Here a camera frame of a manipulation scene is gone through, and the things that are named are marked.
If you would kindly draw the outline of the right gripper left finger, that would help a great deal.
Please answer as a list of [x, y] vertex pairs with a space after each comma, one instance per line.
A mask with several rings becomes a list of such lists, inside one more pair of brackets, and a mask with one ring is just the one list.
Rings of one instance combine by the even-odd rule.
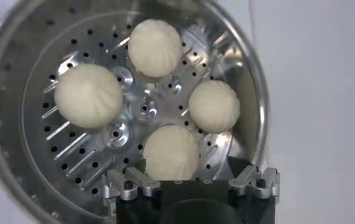
[[118, 167], [107, 170], [104, 178], [102, 198], [107, 201], [120, 198], [132, 201], [139, 193], [151, 198], [161, 190], [161, 183], [145, 173], [146, 160], [139, 160], [134, 166]]

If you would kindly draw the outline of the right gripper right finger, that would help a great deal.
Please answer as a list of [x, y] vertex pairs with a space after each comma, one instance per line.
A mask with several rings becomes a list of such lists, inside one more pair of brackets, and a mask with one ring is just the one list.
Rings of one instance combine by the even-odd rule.
[[276, 168], [266, 167], [263, 171], [250, 161], [233, 156], [227, 157], [234, 178], [228, 181], [238, 196], [251, 193], [255, 198], [279, 197], [280, 173]]

